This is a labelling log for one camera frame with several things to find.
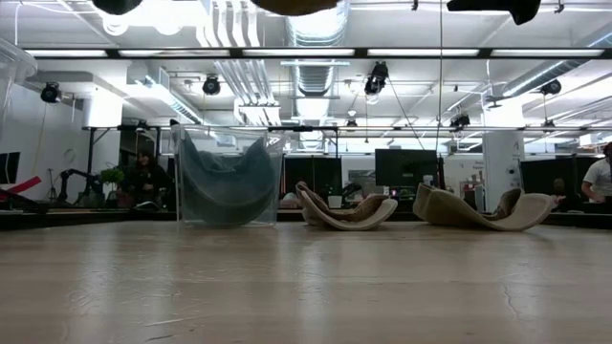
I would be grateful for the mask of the wide black monitor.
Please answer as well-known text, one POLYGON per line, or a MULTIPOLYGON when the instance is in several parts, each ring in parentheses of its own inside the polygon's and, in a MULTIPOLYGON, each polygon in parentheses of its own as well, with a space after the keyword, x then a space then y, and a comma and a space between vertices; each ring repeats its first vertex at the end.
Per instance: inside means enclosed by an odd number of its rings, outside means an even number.
POLYGON ((527 193, 552 195, 553 181, 562 178, 568 198, 583 198, 580 186, 584 175, 597 158, 561 157, 552 160, 524 161, 520 164, 523 188, 527 193))

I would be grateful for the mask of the white room pillar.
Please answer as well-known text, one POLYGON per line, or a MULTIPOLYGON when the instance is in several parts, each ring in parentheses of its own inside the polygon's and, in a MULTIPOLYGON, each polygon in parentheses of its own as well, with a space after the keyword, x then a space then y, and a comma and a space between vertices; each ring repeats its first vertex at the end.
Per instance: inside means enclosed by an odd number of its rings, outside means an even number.
POLYGON ((519 169, 524 156, 522 132, 502 131, 484 135, 484 185, 488 211, 496 209, 506 191, 522 187, 519 169))

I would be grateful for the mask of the person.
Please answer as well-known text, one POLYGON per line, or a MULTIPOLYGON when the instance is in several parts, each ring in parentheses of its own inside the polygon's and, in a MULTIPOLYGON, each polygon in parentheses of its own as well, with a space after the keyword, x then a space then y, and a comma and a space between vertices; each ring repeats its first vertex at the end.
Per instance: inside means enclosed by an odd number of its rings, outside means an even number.
POLYGON ((603 148, 604 158, 590 165, 581 183, 582 193, 591 203, 612 202, 612 142, 603 148))
POLYGON ((565 181, 562 178, 554 179, 551 198, 554 201, 554 211, 566 212, 570 209, 571 200, 567 196, 565 181))
POLYGON ((154 204, 162 207, 165 193, 173 187, 173 180, 148 151, 139 151, 136 165, 127 172, 121 188, 134 201, 134 205, 154 204))

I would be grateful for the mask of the black computer monitor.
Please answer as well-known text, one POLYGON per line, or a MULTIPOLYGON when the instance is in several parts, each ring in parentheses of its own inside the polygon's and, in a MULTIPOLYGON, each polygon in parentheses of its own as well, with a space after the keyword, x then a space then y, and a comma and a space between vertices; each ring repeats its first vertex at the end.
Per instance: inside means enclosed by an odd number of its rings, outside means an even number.
POLYGON ((420 183, 437 186, 438 157, 435 150, 377 149, 376 184, 417 187, 420 183))

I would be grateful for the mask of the black desk partition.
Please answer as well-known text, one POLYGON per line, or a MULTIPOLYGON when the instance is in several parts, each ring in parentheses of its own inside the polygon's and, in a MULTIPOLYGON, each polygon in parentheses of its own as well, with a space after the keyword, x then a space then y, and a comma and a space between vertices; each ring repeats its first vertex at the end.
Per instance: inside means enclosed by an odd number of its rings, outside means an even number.
POLYGON ((298 182, 305 182, 320 196, 339 195, 342 189, 341 159, 317 156, 285 158, 281 192, 294 192, 298 182))

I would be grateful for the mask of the clear plastic bin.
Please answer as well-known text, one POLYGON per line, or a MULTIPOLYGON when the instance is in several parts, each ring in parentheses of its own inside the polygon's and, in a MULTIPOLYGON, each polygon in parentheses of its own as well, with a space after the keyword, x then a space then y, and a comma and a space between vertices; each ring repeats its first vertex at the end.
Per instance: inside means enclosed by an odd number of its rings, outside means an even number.
POLYGON ((174 124, 178 220, 184 226, 272 226, 286 137, 174 124))

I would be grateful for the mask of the green potted plant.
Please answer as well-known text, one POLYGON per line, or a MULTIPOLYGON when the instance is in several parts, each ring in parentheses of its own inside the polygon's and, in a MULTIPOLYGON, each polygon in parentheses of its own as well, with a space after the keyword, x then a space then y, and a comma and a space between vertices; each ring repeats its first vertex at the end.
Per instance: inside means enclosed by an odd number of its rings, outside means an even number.
POLYGON ((117 191, 124 180, 124 173, 117 167, 107 168, 99 173, 99 180, 109 185, 112 191, 117 191))

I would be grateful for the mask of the clear plastic container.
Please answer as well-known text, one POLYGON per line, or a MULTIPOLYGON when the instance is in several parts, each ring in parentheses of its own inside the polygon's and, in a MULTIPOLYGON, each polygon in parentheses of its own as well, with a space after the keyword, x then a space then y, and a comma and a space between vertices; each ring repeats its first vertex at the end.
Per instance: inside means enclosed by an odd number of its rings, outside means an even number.
POLYGON ((10 101, 11 88, 35 75, 37 62, 34 57, 0 37, 0 138, 10 101))

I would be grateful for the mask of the red flat object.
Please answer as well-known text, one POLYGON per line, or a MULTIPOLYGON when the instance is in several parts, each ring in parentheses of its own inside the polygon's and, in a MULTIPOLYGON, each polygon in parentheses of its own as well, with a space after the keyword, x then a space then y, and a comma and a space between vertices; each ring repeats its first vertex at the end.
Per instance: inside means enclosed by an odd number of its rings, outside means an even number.
POLYGON ((41 183, 41 179, 37 176, 32 177, 22 183, 16 184, 8 189, 8 192, 11 194, 20 195, 21 193, 35 187, 36 185, 41 183))

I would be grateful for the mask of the small black monitor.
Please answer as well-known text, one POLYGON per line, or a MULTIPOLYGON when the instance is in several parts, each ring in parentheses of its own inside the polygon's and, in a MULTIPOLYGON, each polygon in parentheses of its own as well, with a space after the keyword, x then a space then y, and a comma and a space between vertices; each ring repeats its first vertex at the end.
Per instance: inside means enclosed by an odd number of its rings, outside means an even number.
POLYGON ((0 153, 0 184, 16 183, 20 153, 0 153))

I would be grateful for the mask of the black frame light bar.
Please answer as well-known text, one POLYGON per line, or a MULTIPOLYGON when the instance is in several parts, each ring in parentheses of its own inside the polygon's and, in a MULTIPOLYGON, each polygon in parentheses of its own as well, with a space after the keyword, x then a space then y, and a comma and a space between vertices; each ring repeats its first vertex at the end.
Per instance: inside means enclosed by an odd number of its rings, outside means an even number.
POLYGON ((37 59, 540 59, 612 60, 612 48, 193 48, 42 49, 37 59))

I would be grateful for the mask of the silver ribbed ceiling duct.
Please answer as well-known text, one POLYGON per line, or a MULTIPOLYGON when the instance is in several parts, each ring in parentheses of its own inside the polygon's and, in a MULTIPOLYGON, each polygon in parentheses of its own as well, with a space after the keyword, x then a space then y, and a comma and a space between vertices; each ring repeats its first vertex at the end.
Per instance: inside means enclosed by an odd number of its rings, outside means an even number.
MULTIPOLYGON (((289 44, 298 48, 339 46, 345 36, 348 14, 336 9, 286 18, 289 44)), ((306 97, 323 97, 332 89, 334 67, 297 66, 293 78, 297 90, 306 97)))

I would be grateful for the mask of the black overhead frame rail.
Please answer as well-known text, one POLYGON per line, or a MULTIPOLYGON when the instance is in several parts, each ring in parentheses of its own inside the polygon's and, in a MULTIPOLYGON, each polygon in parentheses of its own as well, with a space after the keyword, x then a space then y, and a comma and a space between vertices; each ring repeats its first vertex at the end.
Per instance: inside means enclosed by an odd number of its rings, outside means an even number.
POLYGON ((183 126, 186 129, 204 129, 204 130, 237 130, 237 131, 290 131, 290 132, 314 132, 314 131, 332 131, 332 132, 439 132, 439 133, 455 133, 455 132, 535 132, 535 133, 555 133, 555 132, 612 132, 612 126, 222 126, 222 125, 187 125, 179 124, 173 126, 136 126, 136 125, 120 125, 115 127, 89 127, 83 126, 82 130, 160 130, 168 131, 172 127, 183 126))

